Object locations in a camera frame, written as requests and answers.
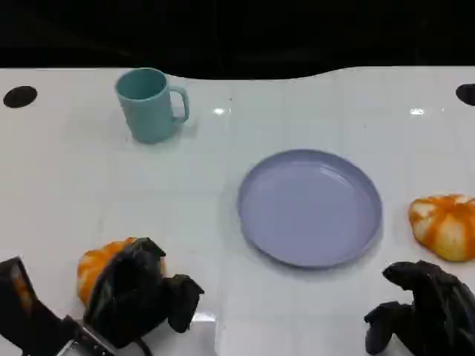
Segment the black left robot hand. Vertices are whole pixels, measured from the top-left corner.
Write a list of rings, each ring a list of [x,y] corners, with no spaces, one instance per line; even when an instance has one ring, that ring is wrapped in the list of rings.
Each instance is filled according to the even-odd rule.
[[[117,349],[167,322],[186,332],[204,290],[186,274],[165,272],[166,253],[148,237],[86,251],[77,267],[83,320]]]

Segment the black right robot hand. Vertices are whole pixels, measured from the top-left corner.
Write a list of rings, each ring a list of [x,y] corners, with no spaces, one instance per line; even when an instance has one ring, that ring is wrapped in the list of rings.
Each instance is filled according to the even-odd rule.
[[[392,336],[412,355],[474,354],[474,294],[466,284],[424,260],[396,262],[382,274],[411,291],[413,302],[381,303],[364,316],[369,355],[382,353]]]

